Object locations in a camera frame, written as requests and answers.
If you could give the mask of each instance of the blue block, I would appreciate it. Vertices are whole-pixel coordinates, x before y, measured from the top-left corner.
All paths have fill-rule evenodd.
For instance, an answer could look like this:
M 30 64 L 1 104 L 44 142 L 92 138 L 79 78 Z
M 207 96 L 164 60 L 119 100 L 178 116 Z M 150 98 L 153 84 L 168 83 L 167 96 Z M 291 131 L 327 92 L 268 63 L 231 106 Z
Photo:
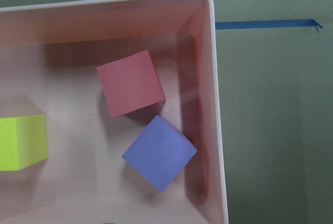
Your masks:
M 157 115 L 122 157 L 162 192 L 196 152 L 183 133 Z

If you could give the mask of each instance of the block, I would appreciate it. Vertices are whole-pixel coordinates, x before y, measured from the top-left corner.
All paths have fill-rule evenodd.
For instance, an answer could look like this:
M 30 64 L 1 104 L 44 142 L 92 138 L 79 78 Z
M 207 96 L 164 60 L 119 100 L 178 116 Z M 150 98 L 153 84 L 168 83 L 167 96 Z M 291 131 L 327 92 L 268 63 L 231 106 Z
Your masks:
M 20 170 L 47 158 L 45 115 L 0 118 L 0 171 Z
M 113 117 L 164 102 L 164 92 L 147 50 L 97 67 Z
M 175 126 L 157 115 L 122 157 L 162 192 L 196 152 Z

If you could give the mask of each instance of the red block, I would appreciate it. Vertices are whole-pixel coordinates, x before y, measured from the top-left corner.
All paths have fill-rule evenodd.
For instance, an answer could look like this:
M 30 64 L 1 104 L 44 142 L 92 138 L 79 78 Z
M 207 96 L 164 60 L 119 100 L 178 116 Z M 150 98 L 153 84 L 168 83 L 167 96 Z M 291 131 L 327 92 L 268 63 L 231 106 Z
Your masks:
M 164 102 L 164 92 L 147 50 L 97 67 L 113 117 Z

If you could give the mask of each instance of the neon yellow block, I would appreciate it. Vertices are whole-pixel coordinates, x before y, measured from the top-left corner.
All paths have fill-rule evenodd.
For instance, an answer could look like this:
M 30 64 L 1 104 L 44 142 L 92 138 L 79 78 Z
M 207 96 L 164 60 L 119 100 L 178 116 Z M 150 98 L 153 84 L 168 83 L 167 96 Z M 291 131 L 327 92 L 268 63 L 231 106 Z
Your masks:
M 0 118 L 0 171 L 20 170 L 47 158 L 45 115 Z

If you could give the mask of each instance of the painter's tape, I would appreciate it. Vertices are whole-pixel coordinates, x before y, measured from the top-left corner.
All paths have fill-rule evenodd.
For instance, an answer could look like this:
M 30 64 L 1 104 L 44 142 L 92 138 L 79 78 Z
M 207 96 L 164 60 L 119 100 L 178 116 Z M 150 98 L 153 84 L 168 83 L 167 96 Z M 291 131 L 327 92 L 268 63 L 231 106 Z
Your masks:
M 320 27 L 317 21 L 307 20 L 264 20 L 264 21 L 239 21 L 239 22 L 216 22 L 216 30 L 225 29 L 250 29 L 250 28 L 299 28 L 299 27 Z

